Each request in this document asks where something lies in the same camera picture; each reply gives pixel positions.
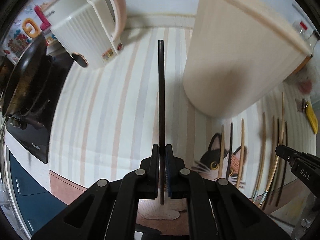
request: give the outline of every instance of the electric kettle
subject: electric kettle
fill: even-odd
[[[43,13],[57,40],[82,67],[104,67],[122,49],[125,0],[55,0]]]

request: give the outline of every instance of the stove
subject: stove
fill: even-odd
[[[30,86],[25,105],[7,123],[7,131],[43,163],[48,163],[53,116],[73,62],[67,52],[46,56]]]

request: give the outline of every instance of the striped tablecloth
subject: striped tablecloth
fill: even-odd
[[[225,146],[233,122],[233,149],[240,146],[241,119],[245,120],[247,159],[244,188],[252,197],[258,174],[262,113],[267,118],[267,147],[259,195],[267,183],[271,154],[272,116],[281,118],[281,92],[285,93],[285,120],[289,147],[315,154],[316,136],[295,99],[303,95],[285,83],[232,119],[218,120],[197,111],[188,101],[182,75],[192,30],[143,28],[122,35],[124,51],[105,68],[84,69],[74,64],[62,90],[53,120],[49,165],[55,173],[84,187],[100,178],[121,179],[149,157],[158,139],[157,41],[164,40],[166,143],[176,156],[194,165],[206,152],[212,136],[225,125]],[[295,177],[287,168],[285,184]]]

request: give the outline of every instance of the cat face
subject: cat face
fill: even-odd
[[[192,169],[197,171],[204,179],[216,180],[218,178],[219,162],[220,162],[220,148],[221,148],[221,135],[216,133],[209,144],[208,150],[201,157],[200,161],[195,161],[197,166],[193,166]],[[229,181],[232,184],[236,184],[239,172],[240,163],[240,148],[238,147],[231,156]],[[247,148],[244,147],[244,162],[247,155]],[[222,177],[224,178],[227,173],[229,159],[229,151],[224,149],[223,155],[223,167]]]

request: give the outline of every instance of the beige bin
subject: beige bin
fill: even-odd
[[[233,117],[310,54],[292,25],[259,0],[199,0],[183,86],[201,112]]]

